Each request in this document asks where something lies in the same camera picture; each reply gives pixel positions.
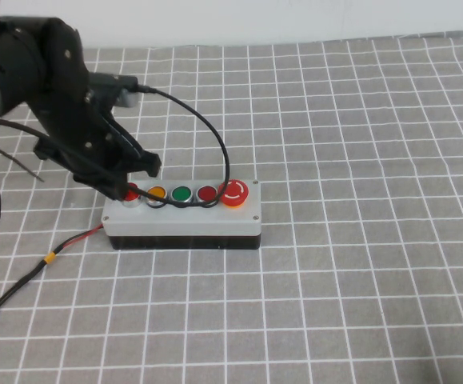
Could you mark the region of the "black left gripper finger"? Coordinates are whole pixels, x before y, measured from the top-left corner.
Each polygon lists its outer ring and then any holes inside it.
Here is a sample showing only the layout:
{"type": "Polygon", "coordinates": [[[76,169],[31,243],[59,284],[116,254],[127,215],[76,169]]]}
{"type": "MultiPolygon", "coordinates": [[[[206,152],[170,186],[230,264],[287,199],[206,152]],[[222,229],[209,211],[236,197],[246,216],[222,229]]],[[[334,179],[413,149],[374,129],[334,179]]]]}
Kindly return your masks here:
{"type": "Polygon", "coordinates": [[[108,170],[119,182],[113,181],[101,172],[91,167],[72,169],[75,182],[89,186],[104,194],[110,199],[123,199],[127,195],[127,189],[123,186],[128,181],[128,172],[124,170],[108,170]]]}
{"type": "Polygon", "coordinates": [[[103,114],[106,125],[106,153],[114,170],[126,173],[146,172],[150,177],[157,177],[162,165],[158,154],[144,150],[138,141],[110,114],[103,114]]]}

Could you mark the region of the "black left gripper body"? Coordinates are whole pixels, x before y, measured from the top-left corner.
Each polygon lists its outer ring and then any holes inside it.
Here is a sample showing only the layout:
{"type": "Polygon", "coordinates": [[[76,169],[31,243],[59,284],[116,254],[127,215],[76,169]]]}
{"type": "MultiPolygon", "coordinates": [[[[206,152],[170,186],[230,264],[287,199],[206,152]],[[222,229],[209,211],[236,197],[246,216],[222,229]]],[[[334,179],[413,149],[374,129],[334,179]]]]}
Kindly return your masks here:
{"type": "Polygon", "coordinates": [[[47,134],[118,177],[126,176],[126,130],[111,110],[123,106],[126,78],[90,72],[79,33],[58,18],[36,31],[46,66],[32,111],[47,134]]]}

